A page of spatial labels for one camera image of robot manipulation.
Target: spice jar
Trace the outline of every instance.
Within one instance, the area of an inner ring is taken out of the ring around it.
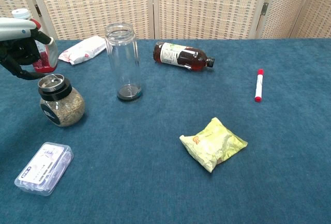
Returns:
[[[38,82],[40,107],[44,114],[59,127],[70,126],[83,116],[85,102],[61,74],[51,74]]]

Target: amber liquid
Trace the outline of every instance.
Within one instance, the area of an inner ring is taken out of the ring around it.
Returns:
[[[164,42],[157,42],[154,47],[153,58],[156,62],[161,61],[161,49]],[[183,65],[191,70],[202,70],[206,66],[207,56],[206,54],[192,47],[186,47],[183,49],[177,59],[179,65]]]

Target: clear glass tumbler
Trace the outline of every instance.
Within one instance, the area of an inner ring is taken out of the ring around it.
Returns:
[[[132,25],[108,25],[106,44],[118,98],[125,101],[137,99],[142,90],[136,34]]]

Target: clear plastic box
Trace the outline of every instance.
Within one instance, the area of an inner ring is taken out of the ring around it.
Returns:
[[[68,145],[46,142],[14,183],[23,191],[49,196],[72,159],[73,153]]]

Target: white bottle cap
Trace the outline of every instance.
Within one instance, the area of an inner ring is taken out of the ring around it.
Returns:
[[[15,9],[11,12],[12,16],[14,18],[18,18],[18,19],[30,19],[31,14],[29,12],[29,10],[27,10],[26,8],[19,8],[19,9]]]

